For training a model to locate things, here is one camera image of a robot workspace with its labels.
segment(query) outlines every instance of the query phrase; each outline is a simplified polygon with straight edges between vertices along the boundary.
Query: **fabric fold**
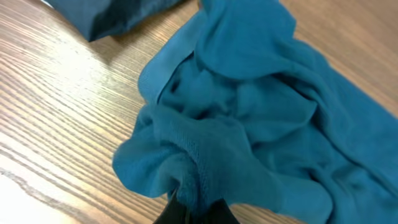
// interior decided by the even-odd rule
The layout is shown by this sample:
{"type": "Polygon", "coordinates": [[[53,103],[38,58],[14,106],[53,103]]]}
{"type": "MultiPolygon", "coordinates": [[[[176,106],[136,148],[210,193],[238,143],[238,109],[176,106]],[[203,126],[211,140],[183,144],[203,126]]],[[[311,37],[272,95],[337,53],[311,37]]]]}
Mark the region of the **fabric fold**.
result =
{"type": "Polygon", "coordinates": [[[223,198],[307,223],[395,223],[397,119],[294,27],[274,0],[204,0],[144,69],[121,182],[178,189],[198,215],[223,198]]]}

